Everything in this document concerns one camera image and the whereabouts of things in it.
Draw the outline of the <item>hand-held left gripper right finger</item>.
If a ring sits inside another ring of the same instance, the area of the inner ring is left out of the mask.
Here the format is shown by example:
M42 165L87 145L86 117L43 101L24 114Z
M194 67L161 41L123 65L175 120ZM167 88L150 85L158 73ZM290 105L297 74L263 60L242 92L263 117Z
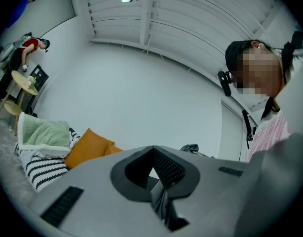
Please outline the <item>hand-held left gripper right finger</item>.
M153 237L231 237L260 172L249 163L210 158L167 147L153 148L154 169L165 188L165 218Z

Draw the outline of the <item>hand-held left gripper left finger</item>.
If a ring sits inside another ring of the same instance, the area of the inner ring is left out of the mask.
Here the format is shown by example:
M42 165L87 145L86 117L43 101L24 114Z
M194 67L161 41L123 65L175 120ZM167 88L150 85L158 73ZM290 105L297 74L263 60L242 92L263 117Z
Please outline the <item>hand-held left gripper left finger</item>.
M126 199L111 182L112 167L134 152L136 149L83 162L40 191L29 208L42 215L68 187L78 187L83 193L59 230L77 237L167 236L168 229L150 203Z

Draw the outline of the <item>grey cloth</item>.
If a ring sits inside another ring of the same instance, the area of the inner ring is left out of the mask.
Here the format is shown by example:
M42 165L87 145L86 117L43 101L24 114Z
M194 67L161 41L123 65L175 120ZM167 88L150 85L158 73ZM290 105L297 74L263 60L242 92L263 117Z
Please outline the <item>grey cloth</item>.
M159 146L153 148L153 161L159 181L151 190L151 206L164 226L176 231L189 222L178 215L173 201L192 194L200 181L200 172L193 164Z

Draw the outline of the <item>orange cushion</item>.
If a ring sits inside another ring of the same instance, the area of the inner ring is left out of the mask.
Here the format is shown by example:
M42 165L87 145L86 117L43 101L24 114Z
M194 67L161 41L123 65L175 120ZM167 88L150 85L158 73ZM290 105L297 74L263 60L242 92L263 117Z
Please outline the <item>orange cushion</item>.
M72 169L85 161L103 157L106 149L114 144L114 141L101 137L89 128L73 146L64 163Z
M111 144L111 145L108 145L108 147L106 148L104 156L117 154L117 153L120 153L122 151L123 151L122 149L120 149L120 148L116 147L115 145Z

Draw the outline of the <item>striped black white blanket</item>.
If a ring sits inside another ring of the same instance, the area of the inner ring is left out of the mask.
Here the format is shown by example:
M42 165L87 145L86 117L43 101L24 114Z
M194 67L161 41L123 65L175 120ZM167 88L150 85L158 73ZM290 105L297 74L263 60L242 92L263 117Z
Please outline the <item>striped black white blanket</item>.
M70 127L69 131L71 151L80 136ZM64 158L48 157L39 151L21 151L19 150L18 142L15 152L19 157L26 178L37 193L69 170L64 163Z

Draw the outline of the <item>person's white printed shirt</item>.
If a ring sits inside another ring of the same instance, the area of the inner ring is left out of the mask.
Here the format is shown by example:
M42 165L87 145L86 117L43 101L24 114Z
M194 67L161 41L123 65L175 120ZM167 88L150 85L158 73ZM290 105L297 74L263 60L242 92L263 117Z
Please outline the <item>person's white printed shirt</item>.
M268 150L279 141L287 139L290 135L291 131L282 111L270 111L266 117L261 119L245 161L249 162L253 154Z

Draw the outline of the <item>green fleece blanket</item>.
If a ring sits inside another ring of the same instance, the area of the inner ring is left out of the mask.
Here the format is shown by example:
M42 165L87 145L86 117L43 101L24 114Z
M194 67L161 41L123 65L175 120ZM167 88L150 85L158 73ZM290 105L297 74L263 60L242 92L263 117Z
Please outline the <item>green fleece blanket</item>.
M39 151L48 157L65 158L70 152L70 131L66 121L47 121L21 112L17 124L21 151Z

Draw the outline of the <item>small flower bunch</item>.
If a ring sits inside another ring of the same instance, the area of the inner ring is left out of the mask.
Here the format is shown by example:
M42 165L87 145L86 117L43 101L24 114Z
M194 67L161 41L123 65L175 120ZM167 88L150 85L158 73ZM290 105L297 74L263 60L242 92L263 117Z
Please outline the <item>small flower bunch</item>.
M26 82L25 82L25 87L26 88L32 88L35 86L35 83L36 83L36 77L33 77L33 76L28 76Z

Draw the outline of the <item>round wooden side table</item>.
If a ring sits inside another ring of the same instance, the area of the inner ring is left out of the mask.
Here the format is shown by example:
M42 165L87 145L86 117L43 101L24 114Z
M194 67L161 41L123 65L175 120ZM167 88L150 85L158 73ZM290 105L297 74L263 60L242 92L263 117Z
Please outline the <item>round wooden side table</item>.
M36 90L36 88L34 87L34 85L32 83L29 85L29 80L27 78L25 78L19 72L12 71L11 76L14 81L14 85L8 91L7 95L3 98L2 104L0 106L0 113L1 113L2 108L5 108L5 110L7 112L9 112L11 115L15 116L16 118L19 118L19 115L22 112L21 106L22 106L22 102L23 102L25 94L37 96L38 91ZM10 101L8 99L9 95L12 93L15 86L18 86L22 89L22 94L21 94L18 104Z

